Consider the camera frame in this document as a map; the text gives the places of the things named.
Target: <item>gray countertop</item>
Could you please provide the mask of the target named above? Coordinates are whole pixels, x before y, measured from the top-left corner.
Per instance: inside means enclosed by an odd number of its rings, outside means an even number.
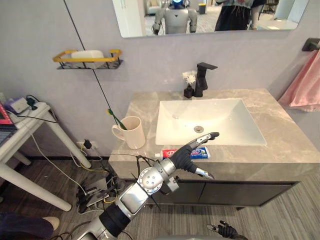
[[[211,158],[196,160],[200,168],[223,181],[300,181],[319,167],[319,151],[266,89],[206,90],[203,97],[192,97],[192,101],[228,98],[243,100],[267,145],[208,145]],[[137,175],[136,158],[113,154],[154,158],[161,150],[180,147],[156,145],[159,102],[170,100],[189,101],[182,92],[137,92],[133,95],[126,116],[141,118],[146,143],[133,150],[125,142],[116,140],[109,162],[121,178],[131,179],[131,173]],[[201,180],[185,171],[178,171],[177,175],[181,179]]]

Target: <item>dark cabinet door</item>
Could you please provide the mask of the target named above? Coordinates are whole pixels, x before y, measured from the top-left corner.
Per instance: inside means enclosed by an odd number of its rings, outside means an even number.
[[[158,204],[197,204],[205,184],[201,182],[179,182],[178,184],[179,189],[170,192],[168,195],[163,195],[159,191],[156,192],[153,195],[155,201]],[[161,189],[164,192],[169,192],[166,186],[163,186]]]
[[[199,204],[261,206],[295,183],[207,182]]]

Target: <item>mirror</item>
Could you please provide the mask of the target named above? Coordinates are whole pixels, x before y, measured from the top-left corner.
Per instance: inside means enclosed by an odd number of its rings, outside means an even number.
[[[309,0],[112,0],[123,38],[295,29]]]

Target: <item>white sink basin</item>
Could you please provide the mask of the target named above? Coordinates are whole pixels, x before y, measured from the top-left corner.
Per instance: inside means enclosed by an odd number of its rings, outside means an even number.
[[[160,101],[155,144],[185,145],[219,132],[206,145],[266,145],[264,136],[241,99]]]

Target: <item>gray carpet floor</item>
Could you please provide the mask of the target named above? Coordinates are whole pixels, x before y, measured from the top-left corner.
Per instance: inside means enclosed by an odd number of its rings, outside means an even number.
[[[58,167],[76,181],[85,178],[103,177],[104,173],[89,172],[77,168],[72,161],[56,160]],[[70,202],[71,211],[64,212],[49,203],[10,184],[1,195],[1,212],[16,212],[31,217],[55,216],[60,218],[60,227],[54,235],[70,231],[74,226],[92,220],[101,211],[85,215],[77,213],[77,186],[67,180],[60,172],[45,160],[35,160],[31,166],[20,171],[24,176],[49,190],[53,194]],[[320,176],[309,176],[280,197],[263,207],[247,207],[236,211],[231,206],[146,206],[125,229],[135,240],[151,240],[168,235],[216,236],[207,230],[206,224],[217,225],[219,220],[232,224],[240,234],[250,240],[319,240],[320,239]],[[128,240],[121,234],[120,240]]]

